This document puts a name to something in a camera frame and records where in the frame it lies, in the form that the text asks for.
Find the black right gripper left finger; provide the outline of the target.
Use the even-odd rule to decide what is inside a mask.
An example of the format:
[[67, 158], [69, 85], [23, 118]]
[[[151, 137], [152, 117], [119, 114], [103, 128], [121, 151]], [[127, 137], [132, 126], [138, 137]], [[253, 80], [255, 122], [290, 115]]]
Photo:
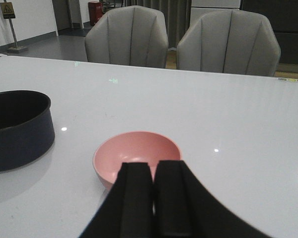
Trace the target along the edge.
[[147, 163], [123, 163], [99, 210], [81, 238], [150, 238], [152, 177]]

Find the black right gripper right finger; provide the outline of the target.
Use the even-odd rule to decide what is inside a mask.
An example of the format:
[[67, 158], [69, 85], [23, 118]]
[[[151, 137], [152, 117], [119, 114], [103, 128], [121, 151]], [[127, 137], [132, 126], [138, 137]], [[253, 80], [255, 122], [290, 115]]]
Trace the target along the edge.
[[160, 161], [154, 177], [159, 238], [265, 238], [221, 204], [184, 161]]

